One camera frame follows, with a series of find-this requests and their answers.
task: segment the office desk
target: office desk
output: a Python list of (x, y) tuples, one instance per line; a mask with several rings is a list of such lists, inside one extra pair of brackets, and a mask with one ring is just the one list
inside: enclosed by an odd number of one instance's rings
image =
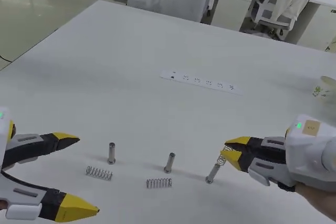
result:
[[(252, 0), (218, 0), (212, 25), (239, 30)], [(310, 0), (286, 41), (325, 50), (336, 35), (336, 0)]]
[[(8, 172), (100, 208), (78, 223), (332, 224), (299, 195), (230, 164), (213, 184), (204, 179), (225, 140), (284, 135), (298, 113), (321, 118), (311, 88), (335, 64), (329, 53), (99, 1), (0, 72), (18, 134), (81, 137)], [(168, 69), (231, 82), (244, 95), (161, 79)], [(87, 165), (113, 171), (112, 181), (85, 176)], [(147, 178), (164, 177), (172, 188), (146, 189)]]

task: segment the human hand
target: human hand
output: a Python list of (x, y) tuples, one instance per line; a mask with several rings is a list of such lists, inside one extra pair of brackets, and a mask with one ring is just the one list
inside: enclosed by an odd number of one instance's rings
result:
[(322, 191), (304, 184), (297, 184), (296, 192), (303, 196), (317, 211), (336, 221), (336, 193)]

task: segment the power strip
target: power strip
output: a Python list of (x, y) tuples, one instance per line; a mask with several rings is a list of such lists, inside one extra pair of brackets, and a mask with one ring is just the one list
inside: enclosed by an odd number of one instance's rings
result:
[(208, 89), (215, 89), (223, 92), (228, 92), (232, 94), (243, 95), (243, 91), (237, 88), (235, 85), (228, 84), (223, 81), (213, 81), (207, 80), (196, 76), (190, 76), (186, 73), (179, 73), (176, 71), (166, 71), (164, 70), (161, 75), (161, 78), (178, 81), (183, 83), (188, 83)]

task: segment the white cabinet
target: white cabinet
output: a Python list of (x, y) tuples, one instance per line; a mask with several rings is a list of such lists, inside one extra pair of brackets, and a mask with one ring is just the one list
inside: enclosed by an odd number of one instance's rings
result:
[(297, 45), (325, 50), (336, 35), (336, 8), (320, 5)]
[(239, 31), (252, 0), (218, 0), (211, 25)]

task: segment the orange label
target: orange label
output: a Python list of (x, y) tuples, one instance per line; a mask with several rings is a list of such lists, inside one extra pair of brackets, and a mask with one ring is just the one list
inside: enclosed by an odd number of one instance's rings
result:
[(319, 121), (306, 120), (302, 133), (310, 136), (317, 136), (321, 123)]

